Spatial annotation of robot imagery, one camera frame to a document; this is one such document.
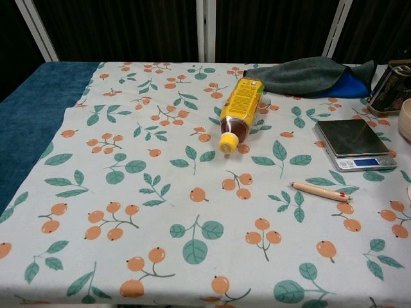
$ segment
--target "bottle cap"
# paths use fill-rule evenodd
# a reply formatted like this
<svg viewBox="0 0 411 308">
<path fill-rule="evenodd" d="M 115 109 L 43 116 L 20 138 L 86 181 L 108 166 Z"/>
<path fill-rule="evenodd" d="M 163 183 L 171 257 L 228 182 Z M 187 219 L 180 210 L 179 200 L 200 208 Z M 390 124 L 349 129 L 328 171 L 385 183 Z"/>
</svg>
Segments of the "bottle cap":
<svg viewBox="0 0 411 308">
<path fill-rule="evenodd" d="M 238 137 L 233 133 L 223 133 L 218 143 L 218 147 L 224 154 L 231 154 L 238 145 Z"/>
</svg>

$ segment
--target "metal container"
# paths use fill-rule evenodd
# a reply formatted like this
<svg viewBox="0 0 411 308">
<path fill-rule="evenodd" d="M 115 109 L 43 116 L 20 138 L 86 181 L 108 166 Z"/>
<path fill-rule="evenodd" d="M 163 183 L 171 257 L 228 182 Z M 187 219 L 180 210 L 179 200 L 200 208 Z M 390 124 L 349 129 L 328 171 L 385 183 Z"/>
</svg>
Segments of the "metal container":
<svg viewBox="0 0 411 308">
<path fill-rule="evenodd" d="M 393 60 L 368 98 L 374 113 L 399 112 L 403 102 L 411 98 L 411 60 Z"/>
</svg>

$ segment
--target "plastic bottle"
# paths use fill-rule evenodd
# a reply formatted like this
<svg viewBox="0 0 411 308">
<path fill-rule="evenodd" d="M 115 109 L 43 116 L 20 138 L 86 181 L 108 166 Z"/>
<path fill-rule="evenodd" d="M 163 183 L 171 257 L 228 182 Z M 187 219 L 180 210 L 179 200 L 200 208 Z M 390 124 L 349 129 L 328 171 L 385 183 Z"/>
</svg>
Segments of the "plastic bottle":
<svg viewBox="0 0 411 308">
<path fill-rule="evenodd" d="M 223 153 L 233 153 L 249 134 L 263 90 L 263 83 L 257 79 L 238 80 L 220 117 L 222 136 L 218 147 Z"/>
</svg>

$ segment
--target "blue cloth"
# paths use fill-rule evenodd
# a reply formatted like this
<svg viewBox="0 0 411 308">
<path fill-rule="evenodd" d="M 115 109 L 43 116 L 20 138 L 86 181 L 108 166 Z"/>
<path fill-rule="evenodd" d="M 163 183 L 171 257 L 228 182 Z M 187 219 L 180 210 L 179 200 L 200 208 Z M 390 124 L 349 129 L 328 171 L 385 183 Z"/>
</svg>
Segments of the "blue cloth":
<svg viewBox="0 0 411 308">
<path fill-rule="evenodd" d="M 319 98 L 364 98 L 370 92 L 364 83 L 355 78 L 350 71 L 345 71 L 329 92 L 320 94 Z"/>
<path fill-rule="evenodd" d="M 81 97 L 98 63 L 48 62 L 0 104 L 0 214 Z"/>
</svg>

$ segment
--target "scale platform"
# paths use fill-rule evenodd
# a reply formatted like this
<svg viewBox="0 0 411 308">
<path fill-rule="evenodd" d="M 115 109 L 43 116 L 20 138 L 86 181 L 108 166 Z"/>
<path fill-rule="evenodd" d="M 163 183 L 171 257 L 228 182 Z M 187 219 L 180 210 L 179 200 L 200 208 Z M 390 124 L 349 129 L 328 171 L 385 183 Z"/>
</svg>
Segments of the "scale platform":
<svg viewBox="0 0 411 308">
<path fill-rule="evenodd" d="M 318 121 L 314 131 L 341 172 L 394 169 L 390 150 L 364 120 Z"/>
</svg>

